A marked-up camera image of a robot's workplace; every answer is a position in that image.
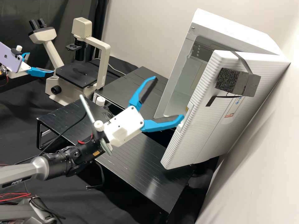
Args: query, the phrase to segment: white knob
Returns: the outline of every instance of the white knob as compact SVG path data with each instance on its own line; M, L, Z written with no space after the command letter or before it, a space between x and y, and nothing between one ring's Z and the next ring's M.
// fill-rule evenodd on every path
M104 131L104 123L101 120L97 120L93 125L98 132Z
M104 106L105 105L105 98L102 96L98 96L96 100L96 105Z
M22 46L21 46L21 45L17 45L17 47L16 47L16 50L17 50L17 51L20 51L20 52L21 52L21 51L22 51L22 49L23 49L23 48L22 48Z

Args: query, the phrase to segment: ribbed white panel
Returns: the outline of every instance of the ribbed white panel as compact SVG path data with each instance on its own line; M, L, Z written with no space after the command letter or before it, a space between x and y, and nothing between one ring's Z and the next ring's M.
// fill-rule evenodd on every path
M255 96L245 97L228 124L224 116L234 98L216 98L206 107L212 96L226 94L214 88L221 68L246 71L231 52L214 51L190 99L194 107L181 132L175 131L161 160L166 169L203 162L226 153L289 65L286 58L279 55L239 54L252 72L261 76Z

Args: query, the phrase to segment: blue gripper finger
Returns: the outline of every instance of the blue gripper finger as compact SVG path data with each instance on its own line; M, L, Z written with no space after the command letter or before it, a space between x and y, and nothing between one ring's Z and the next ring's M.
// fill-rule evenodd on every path
M175 120L162 123L156 123L153 120L144 120L144 126L140 130L142 132L163 131L178 126L183 119L184 115L180 114Z

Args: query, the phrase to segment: label sticker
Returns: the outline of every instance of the label sticker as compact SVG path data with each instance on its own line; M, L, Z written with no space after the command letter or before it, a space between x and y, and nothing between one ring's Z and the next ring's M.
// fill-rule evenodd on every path
M237 97L234 101L234 103L232 104L232 106L230 107L230 109L228 110L227 114L224 116L224 118L229 118L234 116L234 114L236 113L238 107L241 105L241 103L244 100L244 96L240 96Z
M97 150L93 153L93 156L97 156L98 154L100 154L100 152Z

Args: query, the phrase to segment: robotic arm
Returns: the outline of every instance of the robotic arm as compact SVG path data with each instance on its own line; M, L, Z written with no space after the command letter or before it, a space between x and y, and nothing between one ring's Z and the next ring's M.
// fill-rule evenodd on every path
M0 189L32 178L49 180L63 175L67 177L75 175L101 154L107 152L111 155L112 146L120 147L141 132L154 132L176 127L183 120L183 115L178 115L173 121L157 123L144 120L139 113L142 104L156 83L156 77L146 79L132 96L128 108L106 123L100 120L95 121L83 95L80 95L81 102L92 123L93 137L88 137L85 144L68 146L55 153L37 156L30 163L0 168Z

